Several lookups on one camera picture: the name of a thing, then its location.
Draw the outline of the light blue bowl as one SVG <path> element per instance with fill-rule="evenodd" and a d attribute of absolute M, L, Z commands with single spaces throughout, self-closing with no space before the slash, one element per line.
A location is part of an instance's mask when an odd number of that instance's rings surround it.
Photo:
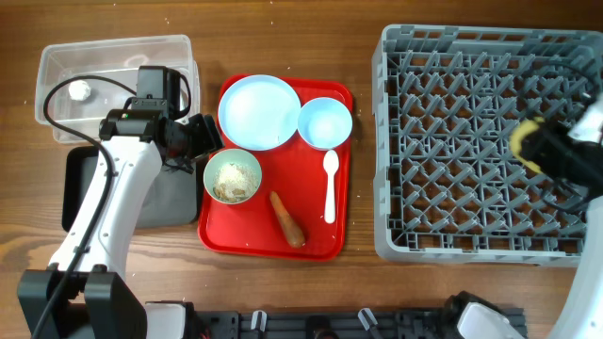
<path fill-rule="evenodd" d="M 340 101 L 318 97 L 301 107 L 298 132 L 312 148 L 322 151 L 335 149 L 351 134 L 353 122 L 348 108 Z"/>

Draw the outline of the yellow plastic cup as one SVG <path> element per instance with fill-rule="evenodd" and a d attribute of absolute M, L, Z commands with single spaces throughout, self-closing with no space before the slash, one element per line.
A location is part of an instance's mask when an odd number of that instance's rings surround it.
<path fill-rule="evenodd" d="M 542 141 L 537 132 L 544 122 L 543 118 L 534 118 L 520 122 L 510 135 L 509 146 L 513 156 L 528 169 L 543 174 L 534 157 L 541 151 Z"/>

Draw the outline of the white plastic spoon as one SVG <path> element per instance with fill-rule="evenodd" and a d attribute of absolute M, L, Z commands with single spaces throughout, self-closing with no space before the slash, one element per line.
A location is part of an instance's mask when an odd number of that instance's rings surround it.
<path fill-rule="evenodd" d="M 334 176 L 339 168 L 338 155 L 335 150 L 330 150 L 325 154 L 323 168 L 327 174 L 324 220 L 332 224 L 335 221 Z"/>

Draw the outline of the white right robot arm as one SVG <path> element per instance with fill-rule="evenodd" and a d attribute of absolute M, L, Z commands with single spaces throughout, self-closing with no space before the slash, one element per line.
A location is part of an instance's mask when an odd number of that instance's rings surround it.
<path fill-rule="evenodd" d="M 587 189 L 586 238 L 562 312 L 550 338 L 602 336 L 602 97 L 567 129 L 555 121 L 522 121 L 510 137 L 513 155 L 555 182 Z"/>

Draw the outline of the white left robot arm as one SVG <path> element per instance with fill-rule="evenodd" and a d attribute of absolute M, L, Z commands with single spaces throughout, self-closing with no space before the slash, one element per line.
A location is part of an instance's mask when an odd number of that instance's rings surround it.
<path fill-rule="evenodd" d="M 145 197 L 168 158 L 197 161 L 224 144 L 214 119 L 187 124 L 159 110 L 113 109 L 102 120 L 98 162 L 69 234 L 44 270 L 19 286 L 34 338 L 198 338 L 201 321 L 183 301 L 140 303 L 125 262 Z"/>

